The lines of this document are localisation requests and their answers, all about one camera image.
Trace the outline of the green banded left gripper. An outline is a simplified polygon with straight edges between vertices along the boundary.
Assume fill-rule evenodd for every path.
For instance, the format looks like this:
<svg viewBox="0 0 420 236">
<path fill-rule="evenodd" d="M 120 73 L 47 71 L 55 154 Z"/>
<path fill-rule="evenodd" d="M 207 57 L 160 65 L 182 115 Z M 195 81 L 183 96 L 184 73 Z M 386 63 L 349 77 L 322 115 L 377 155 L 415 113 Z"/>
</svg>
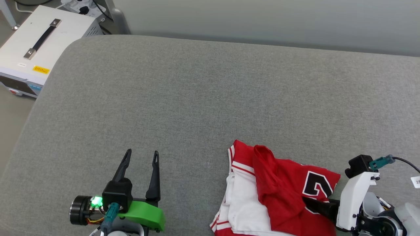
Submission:
<svg viewBox="0 0 420 236">
<path fill-rule="evenodd" d="M 112 181 L 119 182 L 125 177 L 129 167 L 132 149 L 128 149 L 118 166 Z M 159 152 L 154 152 L 152 161 L 152 175 L 146 200 L 157 203 L 161 199 Z M 165 216 L 162 209 L 145 201 L 132 201 L 126 208 L 117 203 L 105 204 L 99 196 L 79 195 L 72 202 L 69 209 L 69 219 L 73 225 L 94 225 L 94 232 L 163 232 L 165 230 Z"/>
</svg>

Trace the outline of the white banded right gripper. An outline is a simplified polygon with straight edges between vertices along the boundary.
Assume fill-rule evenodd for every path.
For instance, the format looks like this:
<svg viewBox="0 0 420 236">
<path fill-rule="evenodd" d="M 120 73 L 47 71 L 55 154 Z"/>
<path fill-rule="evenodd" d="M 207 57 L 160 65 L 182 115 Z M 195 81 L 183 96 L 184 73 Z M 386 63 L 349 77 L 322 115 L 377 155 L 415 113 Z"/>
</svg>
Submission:
<svg viewBox="0 0 420 236">
<path fill-rule="evenodd" d="M 336 224 L 338 230 L 351 231 L 356 229 L 357 216 L 362 208 L 369 218 L 377 217 L 382 212 L 382 205 L 376 195 L 369 192 L 370 186 L 376 185 L 378 172 L 362 172 L 355 175 L 352 170 L 346 170 L 348 182 L 343 188 L 340 200 L 329 199 L 324 203 L 309 197 L 302 197 L 306 207 L 319 213 Z"/>
</svg>

